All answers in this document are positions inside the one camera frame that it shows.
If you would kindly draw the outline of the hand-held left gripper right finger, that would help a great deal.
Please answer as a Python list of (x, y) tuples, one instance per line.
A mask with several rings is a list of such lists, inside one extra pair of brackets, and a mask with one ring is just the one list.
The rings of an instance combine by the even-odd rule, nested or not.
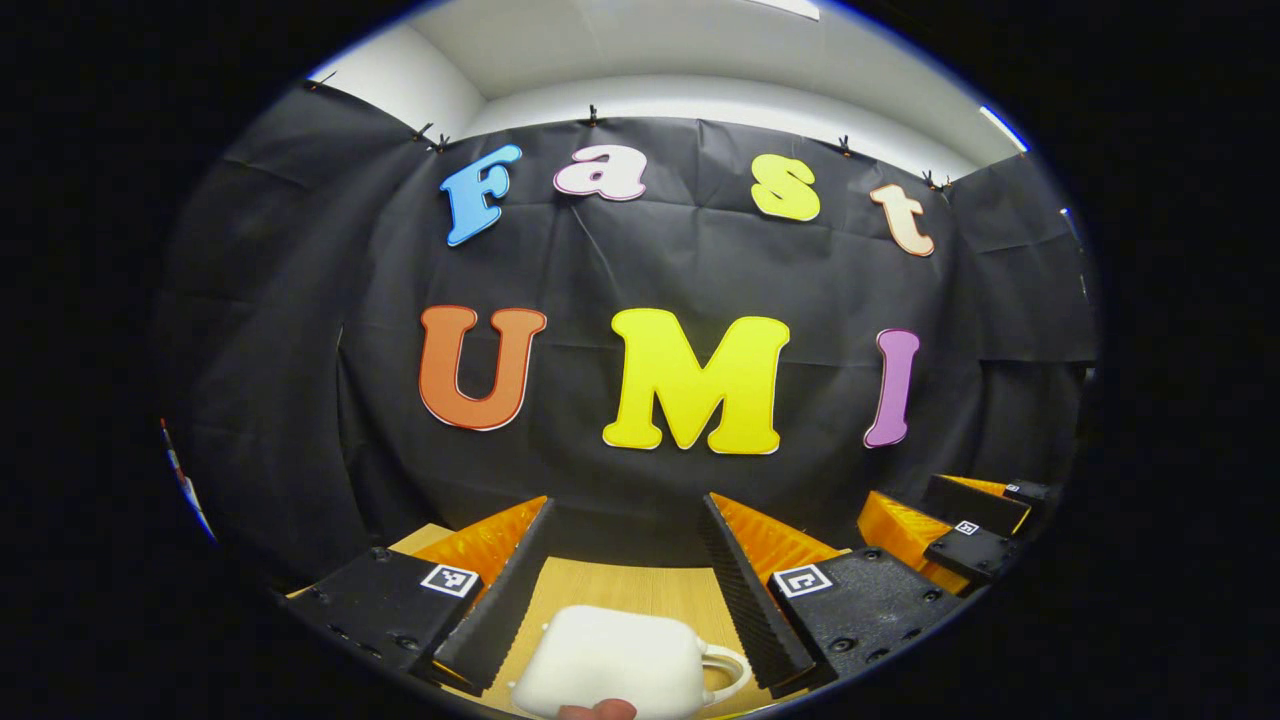
[(705, 495), (699, 530), (756, 684), (776, 700), (873, 673), (966, 605), (876, 546), (762, 571), (730, 509)]

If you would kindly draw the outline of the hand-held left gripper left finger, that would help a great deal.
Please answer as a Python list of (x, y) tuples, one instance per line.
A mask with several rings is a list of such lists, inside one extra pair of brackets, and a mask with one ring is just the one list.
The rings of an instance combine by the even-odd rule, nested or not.
[(540, 496), (411, 553), (374, 547), (285, 607), (392, 673), (479, 697), (524, 624), (554, 515)]

